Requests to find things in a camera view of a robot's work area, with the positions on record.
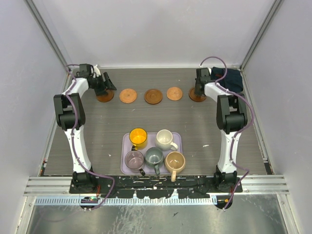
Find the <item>wooden coaster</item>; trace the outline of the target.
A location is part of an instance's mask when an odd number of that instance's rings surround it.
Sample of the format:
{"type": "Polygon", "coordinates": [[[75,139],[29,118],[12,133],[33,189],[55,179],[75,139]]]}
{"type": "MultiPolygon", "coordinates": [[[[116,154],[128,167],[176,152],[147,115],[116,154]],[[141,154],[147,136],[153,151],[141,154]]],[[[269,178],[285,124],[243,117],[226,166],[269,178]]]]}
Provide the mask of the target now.
{"type": "Polygon", "coordinates": [[[155,105],[162,101],[162,92],[158,89],[149,89],[144,94],[144,99],[148,104],[155,105]]]}
{"type": "Polygon", "coordinates": [[[192,101],[195,101],[195,102],[203,102],[203,101],[205,101],[206,100],[206,96],[197,96],[196,94],[195,94],[195,88],[193,87],[193,88],[191,88],[190,90],[189,90],[189,98],[192,100],[192,101]]]}
{"type": "Polygon", "coordinates": [[[109,102],[113,99],[114,94],[113,90],[107,90],[107,94],[96,96],[96,98],[100,102],[109,102]]]}

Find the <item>woven rattan coaster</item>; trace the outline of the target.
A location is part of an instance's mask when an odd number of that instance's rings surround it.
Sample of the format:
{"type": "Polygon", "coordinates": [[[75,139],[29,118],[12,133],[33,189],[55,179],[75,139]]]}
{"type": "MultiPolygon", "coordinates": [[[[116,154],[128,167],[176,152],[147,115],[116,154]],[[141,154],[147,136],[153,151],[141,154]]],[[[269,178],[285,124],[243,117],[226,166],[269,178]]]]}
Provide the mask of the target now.
{"type": "Polygon", "coordinates": [[[182,98],[183,92],[178,87],[171,87],[167,90],[167,98],[173,101],[178,101],[182,98]]]}
{"type": "Polygon", "coordinates": [[[119,94],[119,99],[121,102],[129,104],[136,100],[137,92],[134,89],[124,89],[119,94]]]}

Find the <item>yellow glass mug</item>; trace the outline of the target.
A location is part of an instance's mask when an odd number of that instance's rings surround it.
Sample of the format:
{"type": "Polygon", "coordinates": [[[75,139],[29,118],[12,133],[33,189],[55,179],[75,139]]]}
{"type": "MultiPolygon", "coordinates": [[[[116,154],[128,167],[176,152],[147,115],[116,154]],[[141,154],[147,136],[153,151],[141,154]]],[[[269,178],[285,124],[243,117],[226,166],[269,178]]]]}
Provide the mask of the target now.
{"type": "Polygon", "coordinates": [[[132,150],[142,150],[147,146],[148,135],[142,128],[135,128],[129,134],[132,150]]]}

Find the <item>white ceramic mug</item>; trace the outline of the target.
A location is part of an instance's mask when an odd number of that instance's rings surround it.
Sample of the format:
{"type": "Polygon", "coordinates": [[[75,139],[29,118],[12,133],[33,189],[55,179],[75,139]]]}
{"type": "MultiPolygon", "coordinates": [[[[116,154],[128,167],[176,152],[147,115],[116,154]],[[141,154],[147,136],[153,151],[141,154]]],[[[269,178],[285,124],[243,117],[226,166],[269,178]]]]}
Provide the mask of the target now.
{"type": "Polygon", "coordinates": [[[178,150],[178,145],[174,143],[173,141],[172,132],[166,129],[160,130],[157,133],[156,139],[155,139],[155,145],[157,148],[163,151],[168,151],[168,150],[177,151],[178,150]]]}

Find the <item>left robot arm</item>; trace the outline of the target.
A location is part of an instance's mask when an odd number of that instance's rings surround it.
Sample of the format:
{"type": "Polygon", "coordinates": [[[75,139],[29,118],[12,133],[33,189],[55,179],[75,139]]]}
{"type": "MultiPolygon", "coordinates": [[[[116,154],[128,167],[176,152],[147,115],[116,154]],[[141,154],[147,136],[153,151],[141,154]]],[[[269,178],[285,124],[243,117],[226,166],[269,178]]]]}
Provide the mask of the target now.
{"type": "Polygon", "coordinates": [[[73,159],[72,187],[82,188],[86,193],[93,193],[97,187],[97,178],[88,158],[84,141],[84,125],[86,115],[81,98],[92,89],[96,99],[109,102],[114,97],[117,88],[111,82],[108,73],[101,73],[97,65],[78,64],[78,71],[72,76],[70,86],[59,95],[54,95],[54,107],[57,125],[64,131],[73,159]]]}

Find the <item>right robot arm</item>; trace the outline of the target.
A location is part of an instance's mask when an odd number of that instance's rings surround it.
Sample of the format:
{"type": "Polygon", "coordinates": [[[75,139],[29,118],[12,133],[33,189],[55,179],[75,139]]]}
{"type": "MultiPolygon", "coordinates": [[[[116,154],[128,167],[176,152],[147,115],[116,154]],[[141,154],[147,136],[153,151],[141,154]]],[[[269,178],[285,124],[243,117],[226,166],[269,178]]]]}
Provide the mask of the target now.
{"type": "Polygon", "coordinates": [[[225,192],[236,184],[236,155],[242,130],[248,123],[246,103],[233,92],[211,79],[208,68],[197,68],[195,95],[216,102],[216,123],[221,133],[220,157],[214,173],[214,187],[225,192]]]}

